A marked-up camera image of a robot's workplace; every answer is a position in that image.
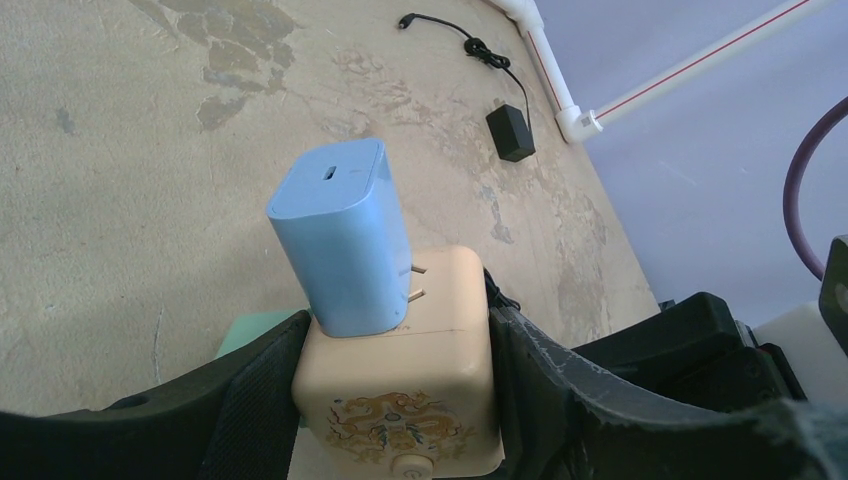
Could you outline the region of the black plug adapter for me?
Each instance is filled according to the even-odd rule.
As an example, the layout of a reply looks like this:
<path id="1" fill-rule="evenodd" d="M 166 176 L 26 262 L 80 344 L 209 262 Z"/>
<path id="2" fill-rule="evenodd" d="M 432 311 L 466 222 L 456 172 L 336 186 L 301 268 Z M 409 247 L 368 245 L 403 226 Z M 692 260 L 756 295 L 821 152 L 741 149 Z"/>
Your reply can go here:
<path id="1" fill-rule="evenodd" d="M 495 145 L 496 153 L 501 160 L 517 163 L 536 152 L 532 122 L 529 118 L 530 103 L 527 90 L 519 78 L 511 70 L 511 60 L 492 51 L 480 38 L 471 35 L 455 23 L 420 13 L 407 13 L 397 23 L 400 30 L 408 29 L 415 20 L 423 20 L 439 24 L 455 30 L 465 40 L 463 49 L 468 57 L 474 58 L 492 70 L 505 73 L 520 89 L 525 107 L 523 110 L 504 104 L 486 116 L 486 123 Z"/>

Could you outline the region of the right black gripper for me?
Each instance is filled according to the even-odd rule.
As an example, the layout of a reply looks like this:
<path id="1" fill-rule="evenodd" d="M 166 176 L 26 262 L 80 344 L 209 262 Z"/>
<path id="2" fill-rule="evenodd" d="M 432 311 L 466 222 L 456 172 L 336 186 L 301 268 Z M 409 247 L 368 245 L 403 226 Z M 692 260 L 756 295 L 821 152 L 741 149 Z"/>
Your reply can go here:
<path id="1" fill-rule="evenodd" d="M 783 350 L 773 343 L 749 344 L 727 303 L 699 292 L 574 351 L 633 384 L 665 383 L 663 396 L 708 410 L 803 401 L 805 392 Z"/>

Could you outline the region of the blue plug adapter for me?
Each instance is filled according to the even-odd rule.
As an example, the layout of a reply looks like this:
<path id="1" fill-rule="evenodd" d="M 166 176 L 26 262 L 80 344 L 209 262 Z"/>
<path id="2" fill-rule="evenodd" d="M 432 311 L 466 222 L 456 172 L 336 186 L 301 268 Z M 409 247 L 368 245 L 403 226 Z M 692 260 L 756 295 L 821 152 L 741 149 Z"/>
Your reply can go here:
<path id="1" fill-rule="evenodd" d="M 303 153 L 266 215 L 326 335 L 375 335 L 402 322 L 412 254 L 381 140 Z"/>

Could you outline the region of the green plug adapter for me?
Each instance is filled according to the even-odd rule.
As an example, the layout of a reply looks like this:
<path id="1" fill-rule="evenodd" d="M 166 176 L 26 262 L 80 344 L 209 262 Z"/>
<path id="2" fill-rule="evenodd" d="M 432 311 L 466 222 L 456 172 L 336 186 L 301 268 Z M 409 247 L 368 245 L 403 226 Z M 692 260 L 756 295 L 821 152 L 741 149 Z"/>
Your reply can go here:
<path id="1" fill-rule="evenodd" d="M 237 317 L 230 325 L 214 359 L 217 360 L 251 343 L 298 312 L 298 309 L 287 309 Z"/>

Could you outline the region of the white PVC pipe frame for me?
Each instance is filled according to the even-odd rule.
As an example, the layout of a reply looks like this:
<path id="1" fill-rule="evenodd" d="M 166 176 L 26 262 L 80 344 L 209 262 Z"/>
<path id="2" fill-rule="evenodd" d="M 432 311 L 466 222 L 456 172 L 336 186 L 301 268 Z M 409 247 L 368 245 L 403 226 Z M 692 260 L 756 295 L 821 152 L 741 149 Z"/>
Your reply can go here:
<path id="1" fill-rule="evenodd" d="M 494 1 L 513 22 L 560 132 L 584 142 L 830 7 L 828 1 Z"/>

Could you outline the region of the beige dragon cube socket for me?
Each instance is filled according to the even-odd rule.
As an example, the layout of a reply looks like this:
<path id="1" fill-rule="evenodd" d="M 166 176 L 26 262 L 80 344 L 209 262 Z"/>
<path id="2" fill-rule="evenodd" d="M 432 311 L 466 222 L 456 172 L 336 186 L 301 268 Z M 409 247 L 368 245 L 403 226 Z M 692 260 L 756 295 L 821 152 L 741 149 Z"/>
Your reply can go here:
<path id="1" fill-rule="evenodd" d="M 403 322 L 379 335 L 312 324 L 294 403 L 348 479 L 488 475 L 504 452 L 482 262 L 464 246 L 418 251 L 411 293 Z"/>

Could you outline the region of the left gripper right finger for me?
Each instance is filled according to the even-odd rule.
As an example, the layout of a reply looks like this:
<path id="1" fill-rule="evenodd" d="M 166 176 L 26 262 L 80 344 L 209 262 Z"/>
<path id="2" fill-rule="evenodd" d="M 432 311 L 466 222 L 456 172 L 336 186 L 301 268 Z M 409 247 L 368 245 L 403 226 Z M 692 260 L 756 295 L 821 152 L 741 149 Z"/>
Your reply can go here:
<path id="1" fill-rule="evenodd" d="M 847 415 L 776 400 L 719 413 L 657 395 L 512 308 L 489 325 L 511 479 L 843 479 Z"/>

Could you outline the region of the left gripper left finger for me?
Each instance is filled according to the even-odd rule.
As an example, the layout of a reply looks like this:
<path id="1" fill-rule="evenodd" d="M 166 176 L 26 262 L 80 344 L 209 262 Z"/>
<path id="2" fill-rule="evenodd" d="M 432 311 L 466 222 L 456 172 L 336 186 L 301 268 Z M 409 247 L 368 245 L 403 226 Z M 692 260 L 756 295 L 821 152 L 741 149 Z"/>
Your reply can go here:
<path id="1" fill-rule="evenodd" d="M 1 415 L 4 479 L 285 479 L 310 315 L 102 410 Z"/>

